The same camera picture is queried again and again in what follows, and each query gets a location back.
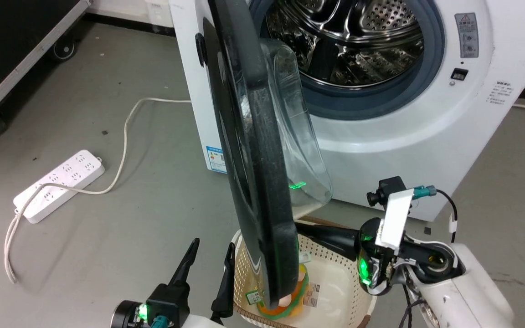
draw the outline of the power outlet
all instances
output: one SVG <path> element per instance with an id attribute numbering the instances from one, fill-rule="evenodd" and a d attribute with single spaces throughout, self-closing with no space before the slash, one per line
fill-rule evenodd
<path id="1" fill-rule="evenodd" d="M 89 151 L 81 150 L 71 156 L 64 163 L 46 174 L 36 183 L 22 191 L 13 199 L 16 213 L 23 207 L 36 189 L 44 183 L 57 183 L 77 189 L 83 189 L 104 173 L 104 167 L 99 158 L 94 157 Z M 40 222 L 52 213 L 77 192 L 60 187 L 44 187 L 31 201 L 23 212 L 23 216 L 33 224 Z"/>

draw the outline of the gray floor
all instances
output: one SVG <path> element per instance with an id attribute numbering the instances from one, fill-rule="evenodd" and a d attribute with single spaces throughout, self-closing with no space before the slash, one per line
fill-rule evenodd
<path id="1" fill-rule="evenodd" d="M 11 255 L 21 283 L 7 280 L 2 250 L 14 196 L 80 149 L 104 160 L 106 173 L 89 187 L 104 189 L 133 104 L 146 96 L 188 99 L 174 39 L 87 23 L 79 30 L 75 57 L 56 67 L 39 64 L 4 107 L 12 119 L 0 135 L 0 327 L 107 327 L 119 301 L 142 300 L 169 280 L 194 237 L 202 246 L 188 278 L 190 307 L 209 315 L 238 225 L 227 177 L 206 170 L 187 104 L 141 108 L 114 191 L 77 195 L 37 225 L 22 222 Z M 483 263 L 525 327 L 525 110 L 508 114 L 454 198 L 458 241 Z M 333 201 L 315 216 L 359 228 L 375 214 Z M 432 237 L 448 237 L 447 217 L 446 209 L 430 224 Z M 423 227 L 409 223 L 415 235 Z M 370 326 L 397 326 L 404 306 L 400 288 L 380 297 Z M 226 325 L 250 326 L 239 316 Z M 424 323 L 415 316 L 414 326 Z"/>

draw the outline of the green led light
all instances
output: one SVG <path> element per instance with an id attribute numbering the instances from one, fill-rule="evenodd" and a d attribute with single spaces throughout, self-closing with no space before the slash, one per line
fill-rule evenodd
<path id="1" fill-rule="evenodd" d="M 139 313 L 137 314 L 137 316 L 140 319 L 143 319 L 144 322 L 147 322 L 147 317 L 148 317 L 147 313 L 148 313 L 147 305 L 145 303 L 139 305 Z"/>
<path id="2" fill-rule="evenodd" d="M 291 189 L 299 189 L 300 187 L 303 187 L 306 184 L 307 184 L 306 182 L 301 181 L 299 183 L 295 183 L 295 184 L 290 185 L 289 188 L 291 188 Z"/>
<path id="3" fill-rule="evenodd" d="M 368 264 L 366 263 L 366 260 L 363 259 L 363 257 L 361 257 L 358 261 L 358 272 L 360 274 L 360 280 L 362 280 L 363 284 L 370 285 L 370 272 L 368 272 Z"/>

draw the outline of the label tag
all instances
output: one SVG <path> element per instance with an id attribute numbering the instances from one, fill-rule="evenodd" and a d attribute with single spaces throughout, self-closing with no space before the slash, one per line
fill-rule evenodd
<path id="1" fill-rule="evenodd" d="M 303 296 L 303 304 L 308 307 L 317 307 L 317 300 L 319 300 L 319 291 L 321 290 L 321 285 L 315 284 L 315 282 L 309 282 L 309 287 L 307 292 Z"/>
<path id="2" fill-rule="evenodd" d="M 309 253 L 308 251 L 302 251 L 301 253 L 299 253 L 299 263 L 305 264 L 308 262 L 311 262 L 311 253 Z"/>
<path id="3" fill-rule="evenodd" d="M 459 31 L 461 58 L 479 57 L 479 34 L 475 13 L 456 13 L 455 21 Z"/>
<path id="4" fill-rule="evenodd" d="M 208 159 L 210 160 L 212 171 L 221 172 L 223 174 L 227 173 L 226 162 L 224 161 L 222 150 L 220 148 L 206 146 L 206 151 L 208 152 Z"/>
<path id="5" fill-rule="evenodd" d="M 494 84 L 494 87 L 489 93 L 489 96 L 487 97 L 485 102 L 489 102 L 491 104 L 496 105 L 503 105 L 505 104 L 506 100 L 508 100 L 508 98 L 512 96 L 512 92 L 514 92 L 514 88 L 512 87 L 511 83 L 497 81 Z"/>
<path id="6" fill-rule="evenodd" d="M 246 293 L 246 301 L 248 301 L 249 305 L 259 303 L 263 300 L 262 297 L 258 294 L 258 291 L 252 291 Z"/>

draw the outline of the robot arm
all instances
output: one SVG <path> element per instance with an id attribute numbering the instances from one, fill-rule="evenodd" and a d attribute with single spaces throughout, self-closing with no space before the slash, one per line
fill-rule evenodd
<path id="1" fill-rule="evenodd" d="M 352 261 L 358 278 L 371 295 L 385 295 L 404 285 L 430 328 L 512 328 L 513 311 L 469 248 L 440 241 L 420 241 L 404 232 L 410 200 L 434 195 L 435 189 L 406 189 L 400 177 L 381 181 L 369 193 L 371 205 L 381 204 L 385 218 L 373 218 L 359 230 L 296 222 L 298 233 Z M 169 284 L 160 284 L 145 303 L 123 301 L 111 328 L 218 328 L 233 312 L 234 244 L 229 245 L 225 270 L 210 319 L 190 315 L 185 282 L 198 252 L 194 239 Z"/>
<path id="2" fill-rule="evenodd" d="M 508 301 L 469 248 L 420 241 L 404 232 L 410 201 L 434 195 L 434 187 L 406 189 L 400 177 L 382 180 L 380 186 L 367 197 L 372 206 L 385 208 L 384 219 L 368 220 L 360 230 L 297 223 L 298 232 L 357 259 L 362 288 L 371 295 L 405 285 L 430 328 L 511 328 Z"/>
<path id="3" fill-rule="evenodd" d="M 454 278 L 425 284 L 407 268 L 412 299 L 423 299 L 421 312 L 430 328 L 512 328 L 508 301 L 467 246 L 451 244 L 464 267 Z"/>

